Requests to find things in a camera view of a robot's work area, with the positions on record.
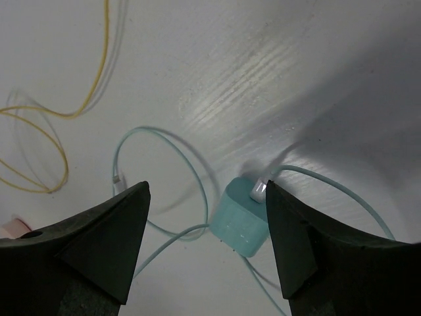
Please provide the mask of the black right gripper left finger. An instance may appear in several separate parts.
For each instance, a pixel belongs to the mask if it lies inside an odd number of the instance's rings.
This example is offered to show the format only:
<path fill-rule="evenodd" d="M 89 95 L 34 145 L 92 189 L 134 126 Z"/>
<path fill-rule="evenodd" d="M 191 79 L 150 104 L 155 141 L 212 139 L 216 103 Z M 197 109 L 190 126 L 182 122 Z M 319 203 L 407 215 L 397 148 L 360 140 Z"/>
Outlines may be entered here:
<path fill-rule="evenodd" d="M 2 315 L 117 315 L 151 194 L 140 182 L 61 222 L 1 240 Z"/>

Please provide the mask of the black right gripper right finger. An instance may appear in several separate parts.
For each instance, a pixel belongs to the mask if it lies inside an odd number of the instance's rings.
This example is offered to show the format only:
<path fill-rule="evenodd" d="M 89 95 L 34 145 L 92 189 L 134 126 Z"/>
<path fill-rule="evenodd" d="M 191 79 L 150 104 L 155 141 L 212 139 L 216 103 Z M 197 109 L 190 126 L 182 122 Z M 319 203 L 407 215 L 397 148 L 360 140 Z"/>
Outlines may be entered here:
<path fill-rule="evenodd" d="M 382 238 L 304 204 L 273 182 L 266 212 L 293 315 L 419 315 L 420 245 Z"/>

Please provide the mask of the teal plug adapter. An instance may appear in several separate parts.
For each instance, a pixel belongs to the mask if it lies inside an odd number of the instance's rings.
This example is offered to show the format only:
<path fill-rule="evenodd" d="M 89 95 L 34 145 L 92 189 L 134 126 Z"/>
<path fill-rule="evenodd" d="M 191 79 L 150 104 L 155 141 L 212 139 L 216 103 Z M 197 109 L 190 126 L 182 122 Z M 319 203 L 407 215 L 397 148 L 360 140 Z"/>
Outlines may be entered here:
<path fill-rule="evenodd" d="M 209 225 L 214 236 L 246 258 L 254 256 L 269 236 L 266 205 L 251 197 L 254 186 L 248 178 L 234 178 Z"/>

